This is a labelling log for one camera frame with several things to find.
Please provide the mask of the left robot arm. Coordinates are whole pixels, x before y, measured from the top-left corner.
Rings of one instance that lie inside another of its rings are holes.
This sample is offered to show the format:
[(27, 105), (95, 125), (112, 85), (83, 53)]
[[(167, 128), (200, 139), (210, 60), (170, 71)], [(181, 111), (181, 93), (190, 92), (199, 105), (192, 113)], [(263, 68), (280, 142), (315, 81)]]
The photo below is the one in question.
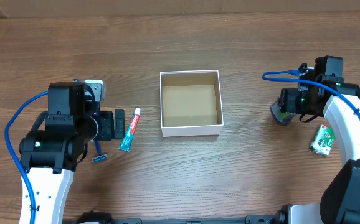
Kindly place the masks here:
[(125, 113), (101, 111), (103, 80), (50, 84), (48, 109), (21, 140), (21, 223), (62, 223), (67, 195), (77, 164), (85, 159), (90, 141), (123, 139)]

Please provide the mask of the clear soap pump bottle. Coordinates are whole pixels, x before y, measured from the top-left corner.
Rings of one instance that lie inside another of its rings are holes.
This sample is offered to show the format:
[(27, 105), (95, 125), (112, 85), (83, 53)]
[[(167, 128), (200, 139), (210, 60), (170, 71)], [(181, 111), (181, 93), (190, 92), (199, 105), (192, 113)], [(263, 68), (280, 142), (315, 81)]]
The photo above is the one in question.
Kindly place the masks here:
[(295, 113), (283, 113), (280, 111), (280, 98), (277, 98), (277, 100), (272, 103), (272, 105), (270, 106), (270, 112), (274, 120), (284, 126), (290, 124), (292, 119), (296, 116)]

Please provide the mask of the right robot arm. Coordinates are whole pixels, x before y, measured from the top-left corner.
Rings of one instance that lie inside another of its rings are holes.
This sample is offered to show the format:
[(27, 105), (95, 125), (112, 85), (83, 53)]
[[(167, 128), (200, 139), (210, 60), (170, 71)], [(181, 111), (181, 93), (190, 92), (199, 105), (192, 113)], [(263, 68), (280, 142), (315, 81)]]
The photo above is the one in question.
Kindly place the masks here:
[(319, 128), (310, 149), (327, 154), (336, 143), (343, 167), (319, 202), (285, 205), (271, 222), (360, 223), (360, 87), (344, 81), (341, 57), (318, 57), (313, 67), (303, 63), (287, 73), (298, 86), (281, 90), (272, 116), (282, 125), (295, 116), (323, 117), (329, 125)]

